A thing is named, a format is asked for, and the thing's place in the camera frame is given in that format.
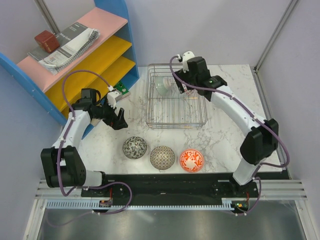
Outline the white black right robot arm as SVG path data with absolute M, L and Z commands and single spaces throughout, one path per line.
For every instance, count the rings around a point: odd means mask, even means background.
M 229 184 L 230 193 L 240 197 L 261 164 L 278 148 L 279 125 L 274 119 L 266 120 L 255 114 L 237 98 L 221 76 L 212 76 L 203 57 L 186 52 L 175 58 L 182 63 L 182 69 L 171 72 L 179 91 L 197 90 L 199 95 L 222 109 L 245 137 L 240 146 L 241 161 Z

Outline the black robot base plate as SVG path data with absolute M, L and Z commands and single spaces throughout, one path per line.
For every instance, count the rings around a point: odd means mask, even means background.
M 104 189 L 82 190 L 82 197 L 112 197 L 117 204 L 220 204 L 223 198 L 253 199 L 254 181 L 237 186 L 231 173 L 107 174 Z

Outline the black white floral bowl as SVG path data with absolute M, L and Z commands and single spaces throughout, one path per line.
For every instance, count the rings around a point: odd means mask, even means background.
M 122 146 L 124 155 L 129 159 L 139 159 L 147 152 L 148 145 L 146 141 L 139 136 L 129 137 Z

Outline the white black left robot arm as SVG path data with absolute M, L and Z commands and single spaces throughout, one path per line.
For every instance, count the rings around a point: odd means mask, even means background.
M 93 119 L 102 120 L 114 130 L 128 127 L 125 110 L 116 112 L 117 100 L 122 93 L 116 89 L 100 100 L 100 92 L 83 88 L 80 99 L 71 104 L 68 120 L 59 139 L 50 148 L 41 151 L 40 158 L 45 180 L 50 188 L 92 187 L 99 197 L 106 196 L 110 185 L 103 180 L 104 172 L 87 170 L 78 152 L 80 142 Z

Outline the pale green ceramic bowl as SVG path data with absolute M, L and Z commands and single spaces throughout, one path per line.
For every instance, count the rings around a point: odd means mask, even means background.
M 157 92 L 163 97 L 169 93 L 172 87 L 170 78 L 167 76 L 155 76 L 154 85 Z

